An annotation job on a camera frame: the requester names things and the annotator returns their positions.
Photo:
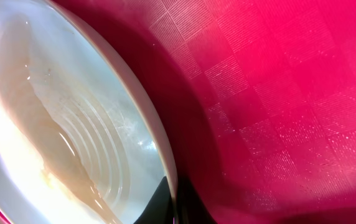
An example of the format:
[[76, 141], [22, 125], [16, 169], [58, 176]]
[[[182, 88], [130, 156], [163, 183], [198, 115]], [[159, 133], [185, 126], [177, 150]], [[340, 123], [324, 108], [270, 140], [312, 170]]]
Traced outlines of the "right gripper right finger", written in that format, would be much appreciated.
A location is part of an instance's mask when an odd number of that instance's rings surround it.
[[179, 179], [177, 191], [179, 224], [216, 224], [189, 179]]

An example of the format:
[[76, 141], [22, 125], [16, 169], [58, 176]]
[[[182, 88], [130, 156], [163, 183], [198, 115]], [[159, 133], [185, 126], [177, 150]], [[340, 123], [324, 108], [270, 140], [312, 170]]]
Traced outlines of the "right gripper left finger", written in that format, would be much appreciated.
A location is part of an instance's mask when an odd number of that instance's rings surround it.
[[167, 178], [163, 177], [143, 213], [134, 224], [175, 224]]

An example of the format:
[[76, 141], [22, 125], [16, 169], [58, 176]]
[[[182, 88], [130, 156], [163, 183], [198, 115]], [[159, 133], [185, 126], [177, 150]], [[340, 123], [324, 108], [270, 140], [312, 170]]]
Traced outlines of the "light blue plate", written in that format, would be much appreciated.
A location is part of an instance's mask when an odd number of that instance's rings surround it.
[[0, 1], [0, 217], [135, 223], [177, 172], [148, 94], [89, 24], [51, 1]]

